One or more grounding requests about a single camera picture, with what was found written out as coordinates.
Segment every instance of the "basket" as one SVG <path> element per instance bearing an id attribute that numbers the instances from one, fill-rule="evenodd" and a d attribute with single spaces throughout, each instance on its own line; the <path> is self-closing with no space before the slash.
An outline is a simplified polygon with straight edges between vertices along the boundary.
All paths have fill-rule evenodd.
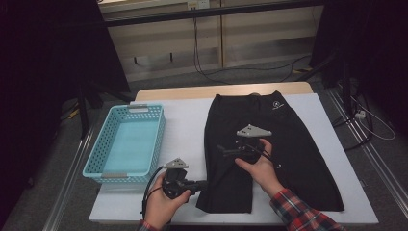
<path id="1" fill-rule="evenodd" d="M 165 123 L 162 105 L 113 106 L 83 175 L 98 183 L 147 183 L 156 170 Z"/>

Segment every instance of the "white cable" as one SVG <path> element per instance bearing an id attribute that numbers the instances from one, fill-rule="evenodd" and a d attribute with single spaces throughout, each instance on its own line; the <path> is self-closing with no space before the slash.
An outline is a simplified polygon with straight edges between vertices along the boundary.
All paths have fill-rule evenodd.
<path id="1" fill-rule="evenodd" d="M 363 105 L 361 105 L 356 99 L 354 99 L 353 96 L 351 96 L 351 99 L 352 99 L 354 102 L 356 102 L 356 103 L 357 103 L 364 111 L 366 111 L 368 114 L 372 115 L 373 117 L 375 117 L 376 119 L 378 119 L 380 122 L 382 122 L 382 124 L 384 124 L 384 126 L 386 126 L 386 127 L 393 133 L 393 136 L 392 136 L 391 138 L 383 138 L 383 137 L 381 137 L 381 136 L 375 134 L 375 133 L 374 133 L 373 131 L 371 131 L 366 125 L 364 125 L 363 121 L 362 121 L 361 118 L 359 117 L 358 119 L 359 119 L 361 125 L 362 125 L 367 131 L 369 131 L 370 133 L 372 133 L 373 135 L 375 135 L 377 138 L 382 139 L 382 140 L 384 140 L 384 141 L 391 141 L 391 140 L 395 139 L 395 132 L 394 132 L 394 130 L 393 130 L 390 126 L 387 125 L 387 123 L 385 123 L 383 120 L 381 120 L 381 118 L 379 118 L 378 116 L 374 115 L 374 114 L 373 114 L 372 112 L 370 112 L 368 109 L 366 109 L 365 107 L 363 107 Z"/>

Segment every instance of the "plaid shirt sleeve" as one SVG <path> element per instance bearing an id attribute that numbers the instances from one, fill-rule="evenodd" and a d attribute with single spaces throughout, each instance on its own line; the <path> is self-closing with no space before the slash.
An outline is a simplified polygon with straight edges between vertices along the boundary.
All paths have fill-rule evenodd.
<path id="1" fill-rule="evenodd" d="M 138 228 L 136 231 L 158 231 L 155 229 L 153 226 L 151 226 L 149 223 L 144 221 L 143 219 L 140 221 Z"/>
<path id="2" fill-rule="evenodd" d="M 270 206 L 285 223 L 288 230 L 345 230 L 333 219 L 310 208 L 293 192 L 285 189 L 271 201 Z"/>

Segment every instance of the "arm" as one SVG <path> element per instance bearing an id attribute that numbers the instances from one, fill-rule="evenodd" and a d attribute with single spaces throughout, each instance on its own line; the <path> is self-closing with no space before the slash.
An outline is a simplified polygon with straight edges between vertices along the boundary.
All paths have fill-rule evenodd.
<path id="1" fill-rule="evenodd" d="M 260 142 L 265 146 L 265 154 L 270 155 L 272 145 L 264 139 L 260 139 Z M 273 163 L 264 156 L 254 165 L 238 158 L 235 162 L 249 172 L 271 198 L 270 206 L 288 230 L 345 230 L 333 219 L 310 208 L 293 192 L 285 189 L 276 177 Z"/>
<path id="2" fill-rule="evenodd" d="M 185 191 L 174 199 L 168 198 L 161 189 L 164 177 L 164 173 L 160 174 L 149 192 L 146 215 L 144 220 L 140 221 L 138 231 L 161 230 L 171 220 L 177 209 L 189 200 L 190 191 Z"/>

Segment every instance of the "folded black garment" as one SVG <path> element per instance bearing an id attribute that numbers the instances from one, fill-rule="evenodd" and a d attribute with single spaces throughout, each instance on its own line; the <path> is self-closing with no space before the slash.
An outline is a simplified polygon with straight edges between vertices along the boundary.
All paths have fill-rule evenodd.
<path id="1" fill-rule="evenodd" d="M 236 149 L 237 131 L 248 124 L 272 132 L 276 175 L 312 208 L 343 211 L 337 185 L 302 120 L 278 91 L 271 95 L 221 96 L 214 99 L 204 131 L 208 190 L 196 207 L 207 213 L 251 213 L 252 178 L 217 148 Z"/>

